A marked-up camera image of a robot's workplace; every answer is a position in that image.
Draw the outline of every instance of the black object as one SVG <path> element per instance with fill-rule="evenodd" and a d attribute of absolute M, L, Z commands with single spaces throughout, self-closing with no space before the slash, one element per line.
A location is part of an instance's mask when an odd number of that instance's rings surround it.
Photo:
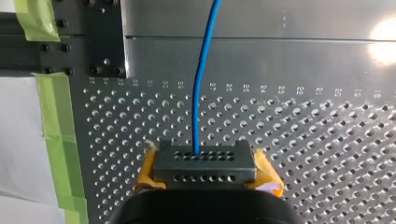
<path fill-rule="evenodd" d="M 135 195 L 110 224 L 300 224 L 294 209 L 258 190 L 154 190 Z"/>
<path fill-rule="evenodd" d="M 126 78 L 128 62 L 119 0 L 84 0 L 90 70 L 95 77 Z"/>
<path fill-rule="evenodd" d="M 256 165 L 248 141 L 234 146 L 202 146 L 199 156 L 192 146 L 172 146 L 162 141 L 154 164 L 154 180 L 168 189 L 244 189 L 256 179 Z"/>

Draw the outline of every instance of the yellow plastic part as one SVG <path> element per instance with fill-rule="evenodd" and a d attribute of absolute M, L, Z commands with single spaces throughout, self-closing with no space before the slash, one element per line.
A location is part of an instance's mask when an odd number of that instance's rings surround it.
<path fill-rule="evenodd" d="M 274 189 L 274 194 L 277 197 L 281 197 L 285 189 L 285 184 L 271 165 L 271 162 L 265 158 L 261 149 L 257 149 L 254 152 L 254 162 L 257 166 L 256 181 L 254 183 L 246 184 L 246 187 L 248 189 L 255 189 L 263 184 L 278 184 L 279 189 Z"/>
<path fill-rule="evenodd" d="M 152 168 L 154 167 L 155 158 L 157 157 L 157 151 L 154 148 L 150 148 L 146 153 L 145 162 L 143 163 L 140 175 L 137 178 L 136 184 L 134 186 L 134 191 L 139 189 L 140 185 L 151 186 L 155 189 L 166 189 L 166 185 L 163 182 L 155 182 L 152 177 Z"/>
<path fill-rule="evenodd" d="M 143 168 L 140 171 L 140 175 L 137 178 L 137 182 L 134 186 L 135 193 L 137 193 L 136 191 L 139 189 L 139 186 L 150 186 L 155 189 L 166 189 L 165 183 L 155 182 L 152 179 L 152 168 L 154 166 L 156 155 L 157 150 L 155 146 L 151 146 L 150 150 L 146 153 L 146 159 L 143 164 Z M 274 167 L 265 158 L 262 150 L 258 149 L 255 151 L 254 161 L 257 166 L 257 177 L 254 183 L 246 184 L 247 189 L 255 189 L 264 184 L 276 184 L 276 186 L 279 186 L 279 188 L 274 189 L 273 193 L 275 194 L 275 196 L 281 197 L 283 195 L 285 185 L 280 179 L 280 176 L 277 174 Z"/>

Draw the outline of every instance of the metal plate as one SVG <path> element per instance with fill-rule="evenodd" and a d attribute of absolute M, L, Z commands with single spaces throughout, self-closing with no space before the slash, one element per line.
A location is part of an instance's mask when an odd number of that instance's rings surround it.
<path fill-rule="evenodd" d="M 211 0 L 129 0 L 127 35 L 203 36 Z M 373 34 L 381 21 L 395 21 L 393 0 L 227 0 L 216 37 L 395 39 Z"/>
<path fill-rule="evenodd" d="M 68 41 L 84 49 L 82 39 Z M 71 76 L 91 223 L 106 223 L 132 196 L 145 139 L 191 143 L 200 40 L 134 38 L 128 46 L 133 78 L 88 78 L 78 68 Z M 395 223 L 395 65 L 375 57 L 375 46 L 392 44 L 215 40 L 202 144 L 247 139 L 264 148 L 305 223 Z M 84 63 L 75 53 L 64 59 Z"/>

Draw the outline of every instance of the white paper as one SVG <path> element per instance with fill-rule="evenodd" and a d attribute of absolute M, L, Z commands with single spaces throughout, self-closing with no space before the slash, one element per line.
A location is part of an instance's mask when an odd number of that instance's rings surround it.
<path fill-rule="evenodd" d="M 0 12 L 16 12 L 14 0 L 0 0 Z"/>
<path fill-rule="evenodd" d="M 0 223 L 64 224 L 64 210 L 41 203 L 0 196 Z"/>
<path fill-rule="evenodd" d="M 0 195 L 58 206 L 35 77 L 0 77 Z"/>

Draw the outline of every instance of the perforated metal plate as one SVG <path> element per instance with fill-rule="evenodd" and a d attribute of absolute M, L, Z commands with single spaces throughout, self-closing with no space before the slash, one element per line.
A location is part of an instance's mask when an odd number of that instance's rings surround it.
<path fill-rule="evenodd" d="M 105 222 L 133 194 L 146 139 L 191 143 L 190 88 L 181 81 L 90 82 L 80 90 L 78 126 L 86 128 L 78 143 L 91 157 L 88 188 L 96 198 L 89 202 Z M 296 97 L 282 88 L 252 97 L 245 89 L 203 95 L 202 145 L 247 139 L 264 148 L 284 178 L 285 200 L 305 223 L 396 221 L 394 104 L 339 100 L 338 91 L 301 100 L 300 89 Z"/>

